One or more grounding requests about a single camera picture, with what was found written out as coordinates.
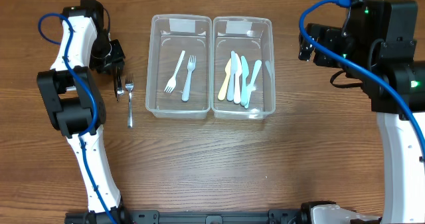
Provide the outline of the black handled metal fork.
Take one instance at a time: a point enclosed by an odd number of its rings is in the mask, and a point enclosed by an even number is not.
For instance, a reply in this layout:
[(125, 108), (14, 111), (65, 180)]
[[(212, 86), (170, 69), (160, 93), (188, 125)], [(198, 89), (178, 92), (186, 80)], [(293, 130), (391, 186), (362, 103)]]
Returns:
[(118, 82), (117, 82), (117, 73), (116, 71), (113, 72), (113, 81), (114, 81), (114, 94), (116, 97), (117, 102), (119, 102), (119, 97), (118, 97)]

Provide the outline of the small silver metal fork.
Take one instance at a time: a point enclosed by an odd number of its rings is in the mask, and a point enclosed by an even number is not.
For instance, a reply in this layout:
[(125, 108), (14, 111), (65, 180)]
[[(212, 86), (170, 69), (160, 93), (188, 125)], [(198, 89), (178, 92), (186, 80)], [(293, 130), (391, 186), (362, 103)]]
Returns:
[(133, 114), (132, 114), (132, 91), (134, 88), (133, 83), (133, 74), (128, 74), (126, 76), (125, 88), (128, 92), (128, 117), (127, 117), (127, 126), (128, 128), (133, 128)]

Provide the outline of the silver metal fork wide handle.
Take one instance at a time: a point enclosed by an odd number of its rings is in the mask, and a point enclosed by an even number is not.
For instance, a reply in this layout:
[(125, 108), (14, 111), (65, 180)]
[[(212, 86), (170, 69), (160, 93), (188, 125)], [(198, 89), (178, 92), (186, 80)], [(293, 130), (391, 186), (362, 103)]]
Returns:
[(117, 96), (122, 96), (124, 94), (124, 90), (122, 87), (122, 79), (121, 79), (121, 72), (118, 70), (116, 73), (116, 82), (117, 82)]

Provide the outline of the light blue plastic knife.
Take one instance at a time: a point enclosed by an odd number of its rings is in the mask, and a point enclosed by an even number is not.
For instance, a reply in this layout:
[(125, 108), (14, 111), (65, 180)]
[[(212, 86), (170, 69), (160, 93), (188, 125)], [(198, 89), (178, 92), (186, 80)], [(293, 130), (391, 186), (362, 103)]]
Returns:
[(246, 103), (246, 105), (244, 106), (244, 107), (245, 107), (245, 109), (247, 109), (247, 108), (249, 107), (251, 93), (252, 93), (252, 91), (255, 89), (255, 87), (254, 87), (254, 83), (255, 83), (255, 81), (256, 81), (256, 78), (257, 78), (257, 76), (258, 76), (258, 73), (259, 73), (259, 71), (260, 71), (261, 66), (262, 66), (262, 61), (261, 61), (261, 60), (257, 60), (257, 61), (255, 62), (255, 64), (254, 64), (254, 69), (253, 69), (252, 77), (251, 77), (251, 80), (250, 80), (250, 84), (249, 84), (249, 85), (248, 85), (248, 87), (247, 87), (248, 96), (247, 96), (247, 103)]

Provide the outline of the mint green plastic knife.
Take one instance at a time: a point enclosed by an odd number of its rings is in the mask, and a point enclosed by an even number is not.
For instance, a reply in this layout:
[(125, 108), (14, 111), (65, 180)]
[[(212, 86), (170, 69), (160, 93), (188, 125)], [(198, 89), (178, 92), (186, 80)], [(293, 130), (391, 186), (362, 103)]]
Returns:
[(248, 62), (245, 58), (245, 56), (241, 56), (241, 63), (242, 63), (242, 88), (241, 88), (241, 102), (240, 104), (242, 106), (245, 106), (248, 102), (248, 90), (247, 90), (247, 82), (246, 79), (249, 75), (249, 68), (248, 68)]

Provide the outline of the white plastic fork long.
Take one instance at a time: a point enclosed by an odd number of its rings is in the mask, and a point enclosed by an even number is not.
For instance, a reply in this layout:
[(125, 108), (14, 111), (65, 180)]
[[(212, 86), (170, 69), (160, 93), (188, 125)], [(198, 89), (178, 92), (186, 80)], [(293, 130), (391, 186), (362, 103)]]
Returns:
[(181, 51), (181, 54), (180, 54), (179, 60), (177, 62), (177, 65), (175, 67), (174, 73), (173, 73), (172, 77), (168, 80), (166, 87), (164, 89), (164, 92), (172, 93), (172, 91), (174, 91), (174, 89), (177, 85), (177, 73), (178, 73), (178, 71), (181, 67), (184, 56), (185, 56), (185, 51)]

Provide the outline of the pale blue plastic knife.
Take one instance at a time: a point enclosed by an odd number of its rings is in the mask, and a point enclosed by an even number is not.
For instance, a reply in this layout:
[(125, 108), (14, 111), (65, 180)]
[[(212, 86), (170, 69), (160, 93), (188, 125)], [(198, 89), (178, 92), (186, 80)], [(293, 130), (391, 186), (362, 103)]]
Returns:
[(235, 83), (235, 74), (238, 70), (238, 63), (236, 60), (236, 53), (234, 51), (231, 52), (231, 66), (230, 66), (230, 78), (227, 90), (226, 99), (228, 101), (234, 100), (234, 83)]

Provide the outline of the white plastic fork short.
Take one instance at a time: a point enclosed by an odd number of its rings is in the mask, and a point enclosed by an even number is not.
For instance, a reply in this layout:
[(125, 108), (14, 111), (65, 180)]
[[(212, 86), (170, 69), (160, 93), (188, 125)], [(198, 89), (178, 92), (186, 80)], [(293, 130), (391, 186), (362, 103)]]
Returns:
[(187, 102), (189, 100), (190, 96), (190, 86), (191, 86), (191, 77), (192, 73), (195, 70), (196, 67), (196, 56), (191, 55), (189, 57), (188, 65), (187, 65), (187, 78), (185, 81), (185, 86), (182, 93), (182, 101)]

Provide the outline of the yellow plastic knife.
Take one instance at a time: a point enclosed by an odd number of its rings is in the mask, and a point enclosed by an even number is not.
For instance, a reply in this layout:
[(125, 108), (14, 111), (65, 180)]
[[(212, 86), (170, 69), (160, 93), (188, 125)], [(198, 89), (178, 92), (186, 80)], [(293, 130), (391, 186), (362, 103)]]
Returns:
[(231, 59), (229, 59), (226, 66), (225, 66), (225, 69), (224, 69), (226, 76), (224, 78), (223, 84), (222, 84), (222, 86), (221, 86), (221, 88), (218, 92), (218, 96), (217, 96), (217, 98), (220, 101), (223, 101), (226, 98), (228, 83), (229, 83), (229, 79), (230, 79), (231, 64), (232, 64), (232, 61), (231, 61)]

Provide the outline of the white plastic knife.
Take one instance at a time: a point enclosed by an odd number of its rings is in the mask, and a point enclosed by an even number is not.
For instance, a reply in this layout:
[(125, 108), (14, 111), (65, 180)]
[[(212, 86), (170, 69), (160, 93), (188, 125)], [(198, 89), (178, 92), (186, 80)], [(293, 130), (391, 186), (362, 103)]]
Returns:
[(236, 53), (236, 67), (237, 70), (235, 72), (235, 84), (234, 84), (234, 103), (240, 104), (241, 102), (241, 91), (240, 91), (240, 76), (242, 75), (242, 64), (240, 61), (240, 57)]

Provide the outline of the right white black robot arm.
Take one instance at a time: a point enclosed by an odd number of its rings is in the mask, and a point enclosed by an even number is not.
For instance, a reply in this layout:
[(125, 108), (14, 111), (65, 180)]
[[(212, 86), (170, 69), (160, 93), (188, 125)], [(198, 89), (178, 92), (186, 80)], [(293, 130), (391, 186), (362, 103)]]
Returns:
[(299, 59), (336, 68), (370, 99), (384, 153), (384, 211), (362, 216), (330, 201), (304, 203), (300, 223), (424, 222), (424, 63), (414, 60), (415, 0), (331, 0), (341, 27), (299, 19)]

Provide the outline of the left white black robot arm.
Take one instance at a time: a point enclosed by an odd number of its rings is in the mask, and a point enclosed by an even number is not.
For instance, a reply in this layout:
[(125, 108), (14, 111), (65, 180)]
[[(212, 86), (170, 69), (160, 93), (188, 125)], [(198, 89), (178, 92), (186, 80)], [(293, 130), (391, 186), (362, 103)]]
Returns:
[(110, 171), (104, 147), (106, 107), (92, 77), (110, 74), (121, 87), (125, 54), (110, 37), (110, 15), (97, 0), (81, 0), (57, 17), (63, 36), (50, 70), (37, 74), (37, 85), (54, 129), (72, 148), (86, 186), (88, 209), (68, 213), (65, 223), (132, 223)]

